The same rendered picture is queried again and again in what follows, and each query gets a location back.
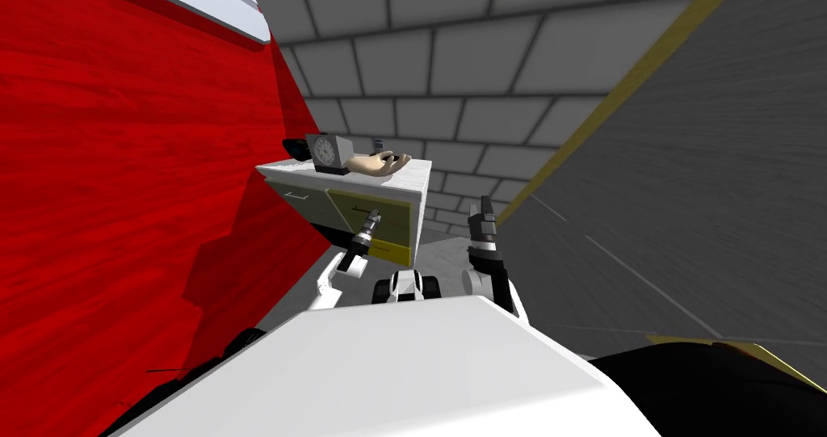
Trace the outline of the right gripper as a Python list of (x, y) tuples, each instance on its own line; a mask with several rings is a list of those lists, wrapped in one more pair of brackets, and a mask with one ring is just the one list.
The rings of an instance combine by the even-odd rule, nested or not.
[(493, 202), (488, 195), (481, 197), (481, 211), (475, 204), (469, 206), (468, 227), (470, 240), (474, 245), (494, 245), (496, 243), (496, 214)]

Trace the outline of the black rounded object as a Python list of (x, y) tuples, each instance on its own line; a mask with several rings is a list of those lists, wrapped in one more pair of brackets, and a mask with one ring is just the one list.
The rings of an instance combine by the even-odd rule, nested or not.
[(306, 162), (313, 159), (309, 144), (305, 138), (284, 138), (282, 146), (291, 159)]

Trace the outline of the yellow-green drawer front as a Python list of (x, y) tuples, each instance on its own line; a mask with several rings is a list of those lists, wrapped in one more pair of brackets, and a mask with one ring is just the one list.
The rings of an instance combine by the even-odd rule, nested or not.
[(411, 204), (389, 198), (364, 195), (350, 191), (328, 190), (334, 206), (340, 212), (351, 233), (357, 233), (367, 215), (380, 210), (380, 223), (373, 233), (370, 255), (391, 263), (409, 267), (413, 262), (410, 243)]

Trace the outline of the white cabinet with olive drawers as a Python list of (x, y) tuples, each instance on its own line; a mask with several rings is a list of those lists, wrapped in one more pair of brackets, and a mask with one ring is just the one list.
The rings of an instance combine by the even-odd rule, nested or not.
[[(273, 179), (280, 183), (305, 185), (326, 191), (329, 189), (350, 191), (411, 204), (410, 243), (413, 250), (413, 262), (409, 267), (413, 266), (424, 218), (431, 162), (412, 159), (398, 172), (383, 178), (354, 173), (347, 175), (319, 173), (315, 171), (311, 162), (298, 162), (292, 159), (263, 164), (257, 166), (256, 169), (264, 179)], [(347, 247), (355, 235), (351, 232), (310, 224), (332, 245), (342, 248)]]

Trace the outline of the grey box clock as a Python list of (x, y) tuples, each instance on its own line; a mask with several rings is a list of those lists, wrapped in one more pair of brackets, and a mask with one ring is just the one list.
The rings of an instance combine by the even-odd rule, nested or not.
[(305, 139), (316, 172), (346, 175), (346, 162), (354, 157), (353, 143), (345, 137), (330, 134), (307, 134)]

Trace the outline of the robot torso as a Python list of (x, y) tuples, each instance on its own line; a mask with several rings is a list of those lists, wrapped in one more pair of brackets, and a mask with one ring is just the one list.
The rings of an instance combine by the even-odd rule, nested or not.
[(248, 329), (101, 437), (661, 437), (580, 355), (481, 296)]

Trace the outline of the beige hand sculpture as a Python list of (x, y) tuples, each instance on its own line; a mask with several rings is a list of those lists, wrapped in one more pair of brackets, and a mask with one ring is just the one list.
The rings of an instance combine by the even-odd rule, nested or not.
[(396, 156), (393, 151), (383, 151), (371, 156), (354, 156), (346, 162), (351, 173), (372, 177), (387, 177), (401, 170), (411, 160), (409, 155)]

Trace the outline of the grey-green drawer front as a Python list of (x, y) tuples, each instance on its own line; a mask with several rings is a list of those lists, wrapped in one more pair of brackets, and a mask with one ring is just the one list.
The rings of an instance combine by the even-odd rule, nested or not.
[(306, 220), (331, 229), (351, 231), (325, 189), (265, 179), (271, 188)]

